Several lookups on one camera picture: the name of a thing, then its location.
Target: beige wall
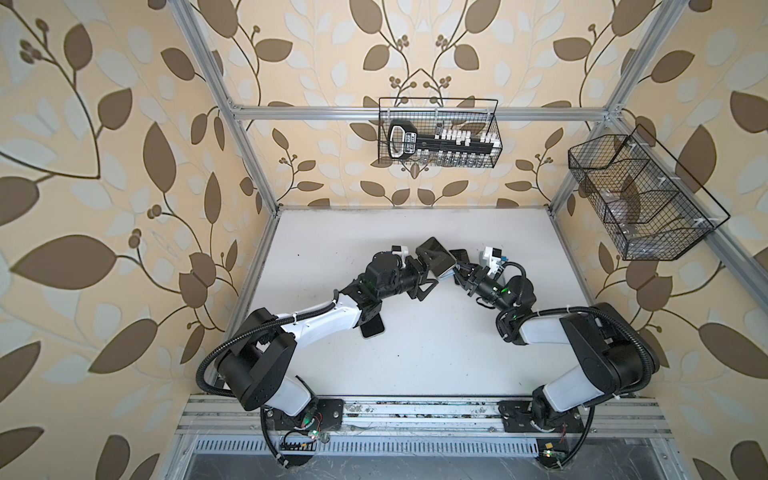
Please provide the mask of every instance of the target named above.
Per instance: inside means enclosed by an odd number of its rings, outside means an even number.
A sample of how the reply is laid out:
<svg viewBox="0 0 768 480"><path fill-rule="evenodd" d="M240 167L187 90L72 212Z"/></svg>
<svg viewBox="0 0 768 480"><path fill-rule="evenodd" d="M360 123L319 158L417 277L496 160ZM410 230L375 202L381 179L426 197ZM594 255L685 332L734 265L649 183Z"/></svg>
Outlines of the beige wall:
<svg viewBox="0 0 768 480"><path fill-rule="evenodd" d="M766 266L768 4L691 5L702 11L683 13L625 114L653 124L731 212L723 228ZM657 266L617 261L581 195L559 218L591 292L663 353L646 393L658 398L691 471L703 480L768 478L766 313L704 243Z"/></svg>
<svg viewBox="0 0 768 480"><path fill-rule="evenodd" d="M190 141L214 101L163 4L0 2L2 478L159 469L259 243L215 110Z"/></svg>

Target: brown leaf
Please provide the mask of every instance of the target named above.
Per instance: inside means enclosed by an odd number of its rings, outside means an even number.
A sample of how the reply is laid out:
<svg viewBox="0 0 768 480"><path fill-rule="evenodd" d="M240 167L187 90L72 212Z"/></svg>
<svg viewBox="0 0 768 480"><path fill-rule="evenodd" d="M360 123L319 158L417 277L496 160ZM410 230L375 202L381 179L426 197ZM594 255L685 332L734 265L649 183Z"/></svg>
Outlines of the brown leaf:
<svg viewBox="0 0 768 480"><path fill-rule="evenodd" d="M699 337L725 366L746 376L768 379L768 356L741 333L720 323L705 323L699 328Z"/></svg>
<svg viewBox="0 0 768 480"><path fill-rule="evenodd" d="M208 300L208 288L192 273L179 273L181 298L192 308L200 308Z"/></svg>
<svg viewBox="0 0 768 480"><path fill-rule="evenodd" d="M516 182L511 182L510 184L504 184L505 187L507 187L509 190L514 190L516 192L525 192L531 189L533 185L531 185L531 182L527 180L520 180Z"/></svg>
<svg viewBox="0 0 768 480"><path fill-rule="evenodd" d="M124 369L144 355L156 335L157 324L152 319L136 320L110 340L88 371L113 373Z"/></svg>
<svg viewBox="0 0 768 480"><path fill-rule="evenodd" d="M318 184L317 182L299 182L296 187L302 192L313 192L323 188L323 184Z"/></svg>
<svg viewBox="0 0 768 480"><path fill-rule="evenodd" d="M679 77L694 60L694 54L685 50L671 51L656 63L650 73L650 79L656 83L665 83Z"/></svg>
<svg viewBox="0 0 768 480"><path fill-rule="evenodd" d="M219 69L219 75L224 75L224 62L221 60L221 54L218 50L213 50L210 54L214 56L214 61Z"/></svg>
<svg viewBox="0 0 768 480"><path fill-rule="evenodd" d="M760 444L743 440L730 451L730 466L739 480L768 478L768 462Z"/></svg>
<svg viewBox="0 0 768 480"><path fill-rule="evenodd" d="M508 198L499 198L496 200L496 208L515 208L520 207L520 204L514 200Z"/></svg>
<svg viewBox="0 0 768 480"><path fill-rule="evenodd" d="M288 150L288 147L289 147L288 139L286 138L285 135L280 133L280 131L277 130L276 128L272 129L272 139L275 140L275 143L278 144L280 148L282 148L283 150Z"/></svg>
<svg viewBox="0 0 768 480"><path fill-rule="evenodd" d="M224 268L227 269L227 272L232 271L232 269L235 267L236 261L237 261L237 240L232 240L230 249L227 251L227 259L224 261Z"/></svg>
<svg viewBox="0 0 768 480"><path fill-rule="evenodd" d="M603 267L603 271L608 275L616 270L616 267L614 266L614 258L602 242L600 242L600 246L598 247L598 259L600 260L600 266Z"/></svg>
<svg viewBox="0 0 768 480"><path fill-rule="evenodd" d="M376 182L361 180L360 188L362 188L362 191L366 192L371 197L384 197L386 195L384 187L382 187L380 184L377 184Z"/></svg>
<svg viewBox="0 0 768 480"><path fill-rule="evenodd" d="M300 172L308 172L315 167L316 162L314 160L305 160L299 164L296 169Z"/></svg>
<svg viewBox="0 0 768 480"><path fill-rule="evenodd" d="M40 199L38 185L23 177L0 178L0 225L29 212Z"/></svg>
<svg viewBox="0 0 768 480"><path fill-rule="evenodd" d="M176 181L176 160L163 131L153 123L144 138L144 169L164 194Z"/></svg>
<svg viewBox="0 0 768 480"><path fill-rule="evenodd" d="M667 305L672 294L672 277L655 276L637 291L637 304L644 310L655 312Z"/></svg>
<svg viewBox="0 0 768 480"><path fill-rule="evenodd" d="M64 37L64 56L74 70L81 70L90 63L94 56L94 46L91 36L82 23L70 28Z"/></svg>
<svg viewBox="0 0 768 480"><path fill-rule="evenodd" d="M192 145L197 145L203 141L206 129L208 129L208 115L199 114L192 119L192 128L190 129Z"/></svg>
<svg viewBox="0 0 768 480"><path fill-rule="evenodd" d="M388 61L389 47L387 45L373 45L368 50L365 60L362 61L362 69L367 71L381 70Z"/></svg>
<svg viewBox="0 0 768 480"><path fill-rule="evenodd" d="M240 181L240 189L248 197L253 195L253 180L251 180L250 177L245 177L244 179L242 179Z"/></svg>
<svg viewBox="0 0 768 480"><path fill-rule="evenodd" d="M566 204L566 207L568 207L568 214L573 217L574 212L576 211L576 197L574 197L573 194L568 197L568 203Z"/></svg>
<svg viewBox="0 0 768 480"><path fill-rule="evenodd" d="M621 74L623 74L624 70L627 69L627 65L629 65L629 61L632 59L632 55L634 55L634 53L635 53L634 48L630 48L629 50L627 50L627 54L624 55L624 60L621 61L621 69L619 71Z"/></svg>
<svg viewBox="0 0 768 480"><path fill-rule="evenodd" d="M467 9L464 26L469 33L480 33L488 28L498 13L501 0L476 0Z"/></svg>
<svg viewBox="0 0 768 480"><path fill-rule="evenodd" d="M317 200L309 202L307 206L315 208L331 208L331 200L329 198L318 198Z"/></svg>
<svg viewBox="0 0 768 480"><path fill-rule="evenodd" d="M410 196L411 196L410 188L397 190L394 194L392 194L392 203L395 205L403 205L408 200L408 197Z"/></svg>
<svg viewBox="0 0 768 480"><path fill-rule="evenodd" d="M226 138L224 137L224 123L221 121L221 118L214 118L214 133L216 134L216 141L219 143L219 148L221 151L224 151L224 141Z"/></svg>
<svg viewBox="0 0 768 480"><path fill-rule="evenodd" d="M131 115L134 96L130 88L114 91L98 102L98 119L104 128L117 130Z"/></svg>
<svg viewBox="0 0 768 480"><path fill-rule="evenodd" d="M543 108L570 108L571 102L568 100L551 101L546 105L542 105Z"/></svg>
<svg viewBox="0 0 768 480"><path fill-rule="evenodd" d="M712 8L712 0L690 0L688 2L688 8L694 12L706 12Z"/></svg>
<svg viewBox="0 0 768 480"><path fill-rule="evenodd" d="M205 329L202 325L198 325L194 330L192 330L192 334L187 340L187 345L184 347L184 352L181 354L181 361L179 362L180 365L183 365L184 363L192 360L194 354L197 353L197 351L200 349L200 344L203 342L203 337L205 337Z"/></svg>
<svg viewBox="0 0 768 480"><path fill-rule="evenodd" d="M592 43L586 38L569 37L555 40L552 47L554 47L554 54L561 60L577 61L589 55L592 50Z"/></svg>
<svg viewBox="0 0 768 480"><path fill-rule="evenodd" d="M349 124L349 127L363 140L376 141L379 139L379 133L368 124Z"/></svg>
<svg viewBox="0 0 768 480"><path fill-rule="evenodd" d="M556 131L552 132L552 135L549 136L546 142L544 142L544 148L549 150L550 148L554 147L558 144L560 139L563 138L563 127L560 127Z"/></svg>
<svg viewBox="0 0 768 480"><path fill-rule="evenodd" d="M419 198L419 201L425 205L432 205L435 203L435 194L431 190L419 188L416 191L416 196Z"/></svg>
<svg viewBox="0 0 768 480"><path fill-rule="evenodd" d="M751 134L768 129L768 101L765 98L732 91L730 113L736 123Z"/></svg>
<svg viewBox="0 0 768 480"><path fill-rule="evenodd" d="M280 38L265 38L255 47L256 56L264 61L283 61L292 48L292 42Z"/></svg>
<svg viewBox="0 0 768 480"><path fill-rule="evenodd" d="M716 164L717 149L712 135L699 125L680 152L674 171L696 193L710 179Z"/></svg>
<svg viewBox="0 0 768 480"><path fill-rule="evenodd" d="M349 0L349 10L360 30L368 34L381 30L382 11L373 0Z"/></svg>
<svg viewBox="0 0 768 480"><path fill-rule="evenodd" d="M523 159L516 160L515 161L515 166L518 169L523 170L523 171L531 171L531 170L533 170L533 163L531 163L531 162L529 162L527 160L523 160Z"/></svg>
<svg viewBox="0 0 768 480"><path fill-rule="evenodd" d="M96 480L118 480L128 467L131 447L119 435L109 435L96 467Z"/></svg>
<svg viewBox="0 0 768 480"><path fill-rule="evenodd" d="M712 465L706 463L704 460L699 460L698 458L694 458L693 461L694 461L694 466L696 467L696 470L699 472L699 476L701 477L701 480L726 480L725 476L722 473L720 473L717 470L717 468L714 468Z"/></svg>
<svg viewBox="0 0 768 480"><path fill-rule="evenodd" d="M623 37L638 27L654 7L654 0L621 0L611 19L611 29Z"/></svg>
<svg viewBox="0 0 768 480"><path fill-rule="evenodd" d="M26 452L44 431L41 427L22 427L0 433L0 468Z"/></svg>
<svg viewBox="0 0 768 480"><path fill-rule="evenodd" d="M451 182L450 184L445 185L443 187L442 196L455 197L456 195L466 190L468 185L469 185L469 180L458 180L455 182Z"/></svg>
<svg viewBox="0 0 768 480"><path fill-rule="evenodd" d="M645 340L645 342L656 353L656 357L659 359L659 365L670 368L669 360L667 360L667 354L664 353L664 349L661 348L661 344L659 343L659 340L656 338L656 336L647 328L641 328L638 333L640 333L640 337L642 337L643 340Z"/></svg>
<svg viewBox="0 0 768 480"><path fill-rule="evenodd" d="M29 343L0 358L0 402L16 390L35 366L40 342Z"/></svg>
<svg viewBox="0 0 768 480"><path fill-rule="evenodd" d="M237 33L237 12L230 0L197 0L197 7L217 34L232 38Z"/></svg>
<svg viewBox="0 0 768 480"><path fill-rule="evenodd" d="M208 221L211 224L216 223L216 220L219 220L219 213L221 213L221 188L219 187L219 180L214 173L210 174L208 185L205 187L203 207Z"/></svg>
<svg viewBox="0 0 768 480"><path fill-rule="evenodd" d="M456 45L453 51L453 61L462 70L471 71L480 68L480 59L471 45Z"/></svg>
<svg viewBox="0 0 768 480"><path fill-rule="evenodd" d="M194 78L194 66L187 54L178 48L166 48L160 52L168 70L182 80L192 80Z"/></svg>
<svg viewBox="0 0 768 480"><path fill-rule="evenodd" d="M80 290L100 282L117 257L99 240L67 235L43 243L11 267L16 275L63 290Z"/></svg>
<svg viewBox="0 0 768 480"><path fill-rule="evenodd" d="M635 290L640 289L656 276L658 265L658 260L632 260L627 267L627 285Z"/></svg>
<svg viewBox="0 0 768 480"><path fill-rule="evenodd" d="M192 273L197 275L205 286L211 286L216 281L216 264L207 253L196 252L190 255Z"/></svg>
<svg viewBox="0 0 768 480"><path fill-rule="evenodd" d="M156 453L144 460L138 467L136 467L128 480L149 480L159 458L160 454Z"/></svg>

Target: wallpaper wall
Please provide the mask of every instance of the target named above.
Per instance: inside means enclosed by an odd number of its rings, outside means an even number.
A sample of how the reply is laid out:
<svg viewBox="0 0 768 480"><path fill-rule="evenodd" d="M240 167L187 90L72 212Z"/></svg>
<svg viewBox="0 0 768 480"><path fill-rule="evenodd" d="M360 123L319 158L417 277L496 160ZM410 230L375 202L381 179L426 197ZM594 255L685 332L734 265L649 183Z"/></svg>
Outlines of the wallpaper wall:
<svg viewBox="0 0 768 480"><path fill-rule="evenodd" d="M266 212L159 2L0 0L0 46L0 477L150 478Z"/></svg>
<svg viewBox="0 0 768 480"><path fill-rule="evenodd" d="M764 265L768 233L768 4L690 2L627 105L732 213ZM703 480L768 478L768 316L705 243L674 262L624 262L589 202L560 213L598 300L657 352L655 396Z"/></svg>
<svg viewBox="0 0 768 480"><path fill-rule="evenodd" d="M388 96L602 106L654 0L191 0L230 95L360 106Z"/></svg>

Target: black wire basket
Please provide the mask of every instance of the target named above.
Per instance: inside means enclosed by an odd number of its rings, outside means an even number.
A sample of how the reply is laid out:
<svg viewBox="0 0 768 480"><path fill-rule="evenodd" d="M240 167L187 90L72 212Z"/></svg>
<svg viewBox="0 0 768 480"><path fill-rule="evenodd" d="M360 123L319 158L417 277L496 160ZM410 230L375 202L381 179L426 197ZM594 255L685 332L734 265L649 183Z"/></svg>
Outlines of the black wire basket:
<svg viewBox="0 0 768 480"><path fill-rule="evenodd" d="M379 162L493 168L504 147L497 106L498 100L484 98L382 97Z"/></svg>
<svg viewBox="0 0 768 480"><path fill-rule="evenodd" d="M653 147L668 155L674 172L649 153ZM568 168L623 260L676 260L730 218L642 125L629 135L603 135L572 147Z"/></svg>

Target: white leaf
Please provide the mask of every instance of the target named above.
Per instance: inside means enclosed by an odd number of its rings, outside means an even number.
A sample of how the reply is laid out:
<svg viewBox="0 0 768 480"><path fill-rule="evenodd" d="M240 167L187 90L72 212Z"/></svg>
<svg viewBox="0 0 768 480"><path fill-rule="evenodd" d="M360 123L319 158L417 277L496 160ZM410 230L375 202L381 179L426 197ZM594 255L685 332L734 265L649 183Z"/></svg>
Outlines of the white leaf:
<svg viewBox="0 0 768 480"><path fill-rule="evenodd" d="M128 29L128 47L141 63L151 63L154 59L152 35L142 27Z"/></svg>
<svg viewBox="0 0 768 480"><path fill-rule="evenodd" d="M520 31L531 31L531 19L525 12L518 12L518 28Z"/></svg>
<svg viewBox="0 0 768 480"><path fill-rule="evenodd" d="M768 346L768 315L761 309L750 310L744 315L746 331L757 343Z"/></svg>
<svg viewBox="0 0 768 480"><path fill-rule="evenodd" d="M134 229L134 215L129 212L120 212L114 216L112 225L104 233L107 237L120 237L128 235Z"/></svg>
<svg viewBox="0 0 768 480"><path fill-rule="evenodd" d="M301 18L295 16L293 13L286 12L285 21L288 31L290 31L294 37L304 41L310 40L310 31L307 29L306 24Z"/></svg>
<svg viewBox="0 0 768 480"><path fill-rule="evenodd" d="M496 80L496 84L499 87L503 87L507 84L510 75L512 75L512 69L509 67L509 65L507 65L507 62L502 60L496 64L496 70L493 78Z"/></svg>
<svg viewBox="0 0 768 480"><path fill-rule="evenodd" d="M131 61L117 50L104 50L96 57L96 64L110 80L122 88L133 87L139 79Z"/></svg>
<svg viewBox="0 0 768 480"><path fill-rule="evenodd" d="M91 20L108 23L107 16L96 0L64 0L64 4L81 23L89 23Z"/></svg>
<svg viewBox="0 0 768 480"><path fill-rule="evenodd" d="M699 125L705 124L715 118L720 113L722 108L722 100L708 98L707 100L699 103L696 108L694 108L694 111L688 115L685 123L687 123L689 127L698 127Z"/></svg>
<svg viewBox="0 0 768 480"><path fill-rule="evenodd" d="M723 81L731 90L744 90L768 76L768 52L756 51L739 58Z"/></svg>
<svg viewBox="0 0 768 480"><path fill-rule="evenodd" d="M293 5L297 12L306 17L306 3L304 0L290 0L290 4Z"/></svg>
<svg viewBox="0 0 768 480"><path fill-rule="evenodd" d="M317 30L315 30L316 33L323 33L325 31L328 31L328 29L331 27L331 12L324 13L322 17L320 17L320 20L317 22Z"/></svg>
<svg viewBox="0 0 768 480"><path fill-rule="evenodd" d="M755 416L736 400L709 389L707 389L707 393L710 394L712 400L720 407L720 410L723 410L736 421L742 423L754 423L756 421Z"/></svg>
<svg viewBox="0 0 768 480"><path fill-rule="evenodd" d="M714 433L712 427L710 427L710 424L707 422L707 417L702 412L688 405L680 405L678 408L680 409L680 413L683 414L683 417L696 430L704 435L712 435Z"/></svg>
<svg viewBox="0 0 768 480"><path fill-rule="evenodd" d="M554 54L554 50L552 48L547 48L536 56L536 60L533 62L533 65L539 68L550 68L556 63L558 63L558 56Z"/></svg>
<svg viewBox="0 0 768 480"><path fill-rule="evenodd" d="M101 154L101 175L112 187L125 190L128 178L123 164L114 155L104 152Z"/></svg>
<svg viewBox="0 0 768 480"><path fill-rule="evenodd" d="M122 417L126 413L129 413L133 411L136 407L139 406L140 403L144 401L145 398L147 398L147 394L149 393L149 385L141 387L139 390L136 390L133 393L129 393L126 395L120 403L116 407L114 407L114 410L112 411L112 418L116 419L118 417Z"/></svg>
<svg viewBox="0 0 768 480"><path fill-rule="evenodd" d="M176 96L176 82L167 75L157 77L157 89L160 91L160 96L165 100L173 100Z"/></svg>
<svg viewBox="0 0 768 480"><path fill-rule="evenodd" d="M306 75L299 75L299 82L304 88L309 88L310 90L315 90L315 82L312 81L312 78L307 77Z"/></svg>
<svg viewBox="0 0 768 480"><path fill-rule="evenodd" d="M714 32L704 46L704 61L707 65L716 67L722 65L731 56L739 44L739 35L730 28Z"/></svg>
<svg viewBox="0 0 768 480"><path fill-rule="evenodd" d="M99 303L94 314L94 335L106 342L112 338L122 318L123 313L119 307L111 303Z"/></svg>
<svg viewBox="0 0 768 480"><path fill-rule="evenodd" d="M82 140L88 132L88 117L85 116L82 105L76 95L72 95L64 102L64 119L72 134Z"/></svg>
<svg viewBox="0 0 768 480"><path fill-rule="evenodd" d="M560 27L563 26L564 20L565 12L552 15L550 18L544 20L544 22L541 24L541 27L538 28L536 40L544 40L545 38L549 38L557 33L558 30L560 30Z"/></svg>
<svg viewBox="0 0 768 480"><path fill-rule="evenodd" d="M290 54L288 55L288 58L286 58L286 62L288 62L288 65L290 65L291 68L309 68L310 63L306 59L306 54L297 49L291 50Z"/></svg>
<svg viewBox="0 0 768 480"><path fill-rule="evenodd" d="M42 374L43 379L58 385L72 385L85 380L91 362L77 353L72 353L60 360L50 370Z"/></svg>
<svg viewBox="0 0 768 480"><path fill-rule="evenodd" d="M333 84L337 87L343 87L346 83L346 62L344 60L340 61L336 65L331 68L331 78L333 79Z"/></svg>
<svg viewBox="0 0 768 480"><path fill-rule="evenodd" d="M144 426L144 433L149 432L150 430L154 429L163 421L167 421L167 414L168 410L170 410L170 406L172 406L174 402L172 400L165 400L163 402L160 402L157 404L154 409L152 409L152 413L149 414L149 419L147 420L147 424Z"/></svg>
<svg viewBox="0 0 768 480"><path fill-rule="evenodd" d="M736 190L744 195L768 182L768 156L755 157L739 173L736 180Z"/></svg>
<svg viewBox="0 0 768 480"><path fill-rule="evenodd" d="M340 155L339 146L333 140L320 140L317 142L317 147L320 151L326 155Z"/></svg>

